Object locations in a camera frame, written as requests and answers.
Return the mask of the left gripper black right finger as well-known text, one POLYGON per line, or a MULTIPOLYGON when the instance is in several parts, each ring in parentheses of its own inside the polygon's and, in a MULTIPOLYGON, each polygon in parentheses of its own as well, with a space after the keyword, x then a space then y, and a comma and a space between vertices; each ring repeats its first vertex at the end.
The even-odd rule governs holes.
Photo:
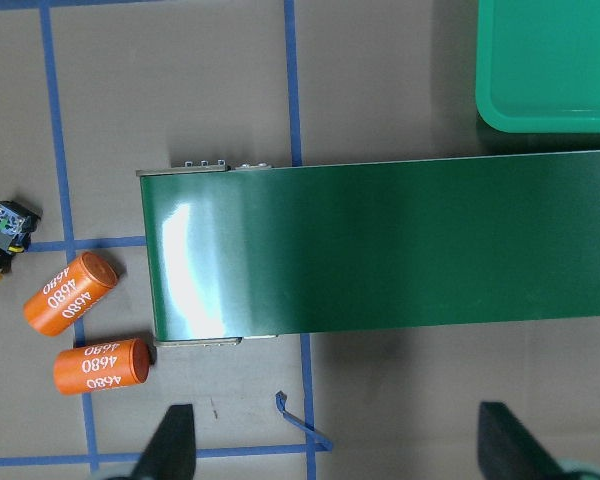
POLYGON ((502 402, 478 409, 478 466, 485 479, 558 479, 565 472, 502 402))

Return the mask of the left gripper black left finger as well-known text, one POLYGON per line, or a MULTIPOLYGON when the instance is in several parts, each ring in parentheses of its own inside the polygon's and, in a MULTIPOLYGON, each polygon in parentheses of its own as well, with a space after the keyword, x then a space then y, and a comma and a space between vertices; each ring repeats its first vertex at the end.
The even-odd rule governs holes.
POLYGON ((193 479, 196 461, 193 405, 172 405, 133 468, 130 478, 193 479))

